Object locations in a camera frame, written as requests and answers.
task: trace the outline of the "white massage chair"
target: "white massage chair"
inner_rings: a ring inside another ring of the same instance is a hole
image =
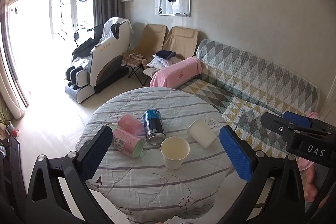
[[[94,27],[94,38],[85,41],[72,53],[72,61],[76,58],[88,60],[86,68],[72,66],[66,71],[66,78],[70,82],[65,92],[78,103],[101,92],[129,72],[128,67],[121,66],[122,53],[127,51],[129,45],[129,23],[113,24],[110,30],[113,37],[99,42],[106,30],[103,24]]]

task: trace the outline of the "screw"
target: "screw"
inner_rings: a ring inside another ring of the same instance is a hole
[[[76,151],[70,151],[70,152],[68,153],[68,157],[69,157],[69,158],[74,158],[74,157],[76,157],[76,155],[77,155],[77,152],[76,152]]]
[[[258,158],[263,158],[265,156],[265,153],[263,151],[258,150],[256,153]]]
[[[43,161],[43,160],[44,160],[44,158],[45,158],[45,156],[44,156],[44,155],[39,155],[39,156],[37,157],[37,160],[38,160],[38,161]]]
[[[295,160],[295,157],[294,157],[292,154],[289,154],[289,155],[288,155],[288,159],[294,161],[294,160]]]

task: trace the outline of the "dark blue cloth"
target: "dark blue cloth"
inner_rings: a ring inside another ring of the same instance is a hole
[[[158,57],[160,57],[160,58],[169,60],[170,58],[172,58],[173,56],[176,55],[176,52],[171,52],[171,51],[161,50],[161,51],[158,51],[158,52],[156,53],[156,55],[157,55]]]

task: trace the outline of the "tile floor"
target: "tile floor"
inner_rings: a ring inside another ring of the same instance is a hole
[[[38,155],[45,154],[50,159],[64,156],[74,149],[85,124],[98,107],[118,94],[142,87],[135,77],[130,79],[124,77],[101,93],[78,104],[65,94],[65,84],[66,81],[56,81],[47,90],[33,92],[26,115],[20,121],[14,122],[21,132],[18,141],[21,144],[21,166],[26,190],[28,190],[31,172]],[[65,179],[60,179],[60,183],[73,214],[83,219]],[[231,174],[220,187],[212,210],[192,222],[194,224],[217,223],[233,204],[244,185],[245,181],[239,179],[236,173]],[[128,223],[126,215],[115,209],[105,197],[93,191],[92,194],[116,224]],[[183,221],[174,217],[166,223],[178,224]]]

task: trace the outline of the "table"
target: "table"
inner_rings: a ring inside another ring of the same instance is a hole
[[[217,136],[225,125],[221,114],[195,95],[168,88],[141,88],[120,94],[93,114],[76,149],[92,139],[101,126],[117,122],[124,113],[142,120],[148,109],[161,112],[167,137],[179,136],[190,144],[190,154],[182,166],[167,169],[159,145],[146,143],[137,159],[111,146],[94,177],[87,181],[88,187],[101,192],[132,223],[165,222],[175,215],[188,219],[203,216],[213,207],[218,188],[234,168],[219,139],[204,149],[187,135],[189,125],[199,118]]]

